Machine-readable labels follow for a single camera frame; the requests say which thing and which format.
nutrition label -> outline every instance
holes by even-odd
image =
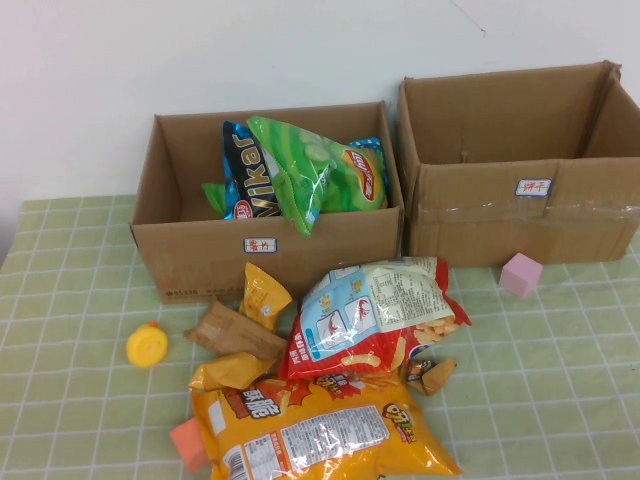
[[[453,315],[438,284],[424,272],[377,267],[367,272],[366,278],[378,307],[382,332]]]
[[[282,476],[282,468],[271,435],[245,443],[244,451],[254,480],[271,480]]]
[[[389,430],[373,405],[318,415],[280,433],[294,472],[389,438]]]

pink block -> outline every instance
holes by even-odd
[[[540,275],[542,275],[542,265],[518,253],[502,267],[500,286],[520,298],[526,298],[538,286]]]
[[[192,418],[169,433],[182,461],[191,473],[210,463],[198,420]]]

yellow rubber duck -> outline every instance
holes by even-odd
[[[169,337],[158,328],[158,322],[140,325],[127,340],[127,358],[140,368],[161,362],[168,349]]]

cardboard box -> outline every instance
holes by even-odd
[[[322,214],[310,237],[303,237],[283,217],[221,220],[202,183],[224,183],[223,122],[244,123],[252,115],[289,122],[340,143],[379,137],[391,184],[389,208]],[[331,269],[396,257],[403,218],[381,102],[156,116],[131,230],[162,301],[186,303],[208,300],[212,294],[222,299],[240,296],[246,262],[301,297]]]
[[[452,266],[622,257],[640,213],[640,110],[610,62],[404,80],[411,255]]]

white label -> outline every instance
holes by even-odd
[[[240,445],[236,445],[229,450],[222,461],[229,467],[229,480],[249,480],[247,464],[244,463]]]
[[[546,197],[550,188],[551,180],[548,178],[524,178],[518,182],[516,196]]]
[[[366,269],[383,333],[453,315],[436,281],[417,265]]]
[[[271,435],[244,444],[253,480],[271,480],[282,476],[280,462]]]
[[[222,414],[220,400],[209,407],[209,420],[211,421],[211,427],[215,435],[227,428],[227,423],[224,421],[224,415]]]
[[[318,415],[283,428],[280,433],[294,472],[379,445],[389,438],[389,430],[373,405]]]
[[[245,238],[244,251],[247,253],[275,253],[278,251],[278,242],[272,237]]]

